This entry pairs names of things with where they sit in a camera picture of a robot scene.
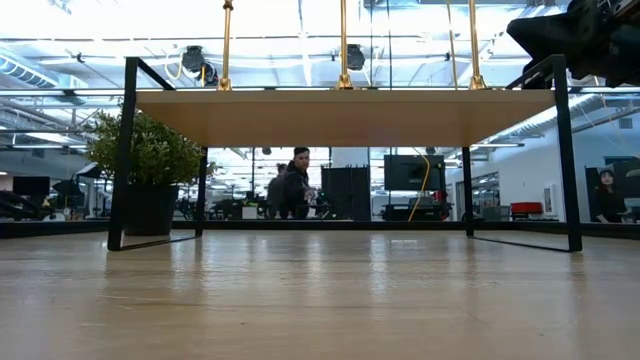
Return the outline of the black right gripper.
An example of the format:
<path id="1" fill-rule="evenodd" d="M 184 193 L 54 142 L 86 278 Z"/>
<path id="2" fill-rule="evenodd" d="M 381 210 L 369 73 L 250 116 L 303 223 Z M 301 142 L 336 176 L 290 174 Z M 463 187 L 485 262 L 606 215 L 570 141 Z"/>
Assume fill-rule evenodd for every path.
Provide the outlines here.
<path id="1" fill-rule="evenodd" d="M 551 55 L 569 56 L 575 79 L 605 79 L 611 88 L 639 85 L 639 0 L 574 0 L 569 14 L 518 18 L 507 33 L 530 55 L 526 73 Z"/>

